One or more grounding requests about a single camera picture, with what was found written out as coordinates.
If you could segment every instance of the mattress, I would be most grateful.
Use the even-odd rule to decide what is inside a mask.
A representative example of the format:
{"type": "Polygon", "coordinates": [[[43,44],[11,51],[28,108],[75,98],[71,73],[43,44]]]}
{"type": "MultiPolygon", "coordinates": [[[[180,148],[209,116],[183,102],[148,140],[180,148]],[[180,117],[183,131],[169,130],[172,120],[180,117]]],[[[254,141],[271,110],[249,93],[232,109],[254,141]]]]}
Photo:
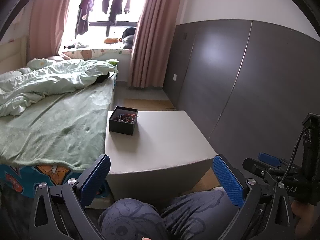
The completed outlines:
{"type": "MultiPolygon", "coordinates": [[[[102,83],[74,93],[46,97],[20,116],[1,117],[1,134],[9,127],[20,135],[21,141],[9,138],[8,144],[2,147],[21,145],[16,153],[21,165],[0,164],[0,179],[16,192],[33,198],[36,187],[43,181],[53,186],[79,177],[104,153],[108,110],[115,84],[116,75],[110,73],[102,83]],[[26,152],[27,156],[33,156],[35,166],[23,165],[26,152]],[[59,162],[48,165],[42,162],[44,154],[52,155],[55,160],[61,155],[70,155],[73,165],[68,167],[59,162]]],[[[107,195],[108,185],[105,184],[97,196],[107,195]]]]}

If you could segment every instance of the black cable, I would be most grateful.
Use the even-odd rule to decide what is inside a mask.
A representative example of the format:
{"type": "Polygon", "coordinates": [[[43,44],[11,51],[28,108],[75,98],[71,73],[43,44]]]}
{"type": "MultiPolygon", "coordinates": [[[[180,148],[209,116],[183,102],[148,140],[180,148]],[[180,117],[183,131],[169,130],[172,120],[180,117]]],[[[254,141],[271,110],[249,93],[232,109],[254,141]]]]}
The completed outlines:
{"type": "Polygon", "coordinates": [[[289,173],[289,171],[290,171],[290,169],[291,169],[291,166],[292,166],[292,164],[293,164],[293,160],[294,160],[294,158],[295,158],[295,156],[296,156],[296,153],[297,153],[297,150],[298,150],[298,146],[299,146],[299,143],[300,143],[300,141],[301,141],[301,138],[302,138],[304,132],[305,132],[306,130],[314,129],[314,128],[315,128],[314,126],[309,125],[309,126],[306,126],[305,128],[302,129],[302,131],[301,131],[301,133],[300,133],[300,135],[299,135],[299,138],[298,138],[298,140],[297,140],[297,142],[296,142],[296,145],[294,146],[294,149],[293,149],[293,152],[292,152],[291,159],[290,159],[289,165],[288,165],[288,167],[287,167],[287,170],[285,171],[285,173],[284,173],[284,175],[283,175],[283,177],[282,177],[282,179],[281,179],[281,182],[282,182],[282,183],[284,182],[285,178],[287,177],[287,175],[288,175],[288,173],[289,173]]]}
{"type": "Polygon", "coordinates": [[[259,230],[259,228],[260,228],[260,225],[261,225],[261,222],[262,222],[262,220],[263,220],[263,218],[264,218],[264,214],[265,214],[265,212],[266,212],[267,206],[268,206],[268,204],[265,204],[264,207],[263,207],[263,210],[262,210],[261,215],[260,215],[260,217],[259,217],[259,221],[258,221],[258,223],[257,223],[257,226],[256,226],[256,228],[255,228],[254,231],[253,231],[252,237],[257,234],[257,232],[258,232],[258,230],[259,230]]]}
{"type": "Polygon", "coordinates": [[[259,221],[261,221],[261,218],[263,217],[264,211],[265,211],[265,207],[262,209],[262,211],[260,211],[260,214],[255,218],[255,220],[251,223],[251,225],[247,228],[247,230],[245,231],[245,233],[243,234],[241,240],[246,240],[249,236],[249,234],[251,233],[252,229],[257,225],[257,223],[259,221]]]}

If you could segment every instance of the window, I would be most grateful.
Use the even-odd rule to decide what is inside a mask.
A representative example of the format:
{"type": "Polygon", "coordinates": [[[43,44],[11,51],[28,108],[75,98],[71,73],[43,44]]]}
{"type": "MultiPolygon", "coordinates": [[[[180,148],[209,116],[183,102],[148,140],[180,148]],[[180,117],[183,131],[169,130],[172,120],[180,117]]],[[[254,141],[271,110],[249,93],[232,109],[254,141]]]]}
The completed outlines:
{"type": "MultiPolygon", "coordinates": [[[[130,13],[122,12],[116,16],[117,26],[108,22],[112,1],[109,1],[108,13],[105,14],[102,11],[102,0],[94,0],[93,10],[89,14],[88,31],[83,35],[77,35],[77,40],[85,44],[92,44],[104,40],[105,37],[120,38],[126,28],[137,26],[145,0],[131,0],[130,13]]],[[[123,0],[122,11],[126,3],[127,0],[123,0]]]]}

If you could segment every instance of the windowsill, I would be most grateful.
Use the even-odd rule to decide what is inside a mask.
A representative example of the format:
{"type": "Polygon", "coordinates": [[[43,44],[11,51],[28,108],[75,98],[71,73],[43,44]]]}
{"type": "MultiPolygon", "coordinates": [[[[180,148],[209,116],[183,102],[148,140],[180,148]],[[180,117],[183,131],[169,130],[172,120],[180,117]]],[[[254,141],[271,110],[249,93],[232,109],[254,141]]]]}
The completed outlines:
{"type": "Polygon", "coordinates": [[[113,43],[113,44],[100,43],[100,44],[89,45],[87,48],[63,49],[61,52],[63,53],[63,52],[66,52],[66,51],[76,51],[76,50],[86,50],[86,49],[131,50],[131,49],[124,49],[123,47],[124,47],[124,44],[122,42],[113,43]]]}

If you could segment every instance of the orange pumpkin plush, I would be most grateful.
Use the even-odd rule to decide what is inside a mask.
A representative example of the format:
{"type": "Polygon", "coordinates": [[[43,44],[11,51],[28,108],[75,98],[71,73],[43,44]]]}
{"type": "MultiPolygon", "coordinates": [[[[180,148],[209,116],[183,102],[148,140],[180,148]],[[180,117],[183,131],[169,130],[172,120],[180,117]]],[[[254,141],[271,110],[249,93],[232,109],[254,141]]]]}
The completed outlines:
{"type": "Polygon", "coordinates": [[[106,44],[113,44],[113,43],[118,43],[119,42],[119,38],[106,38],[104,40],[104,43],[106,44]]]}

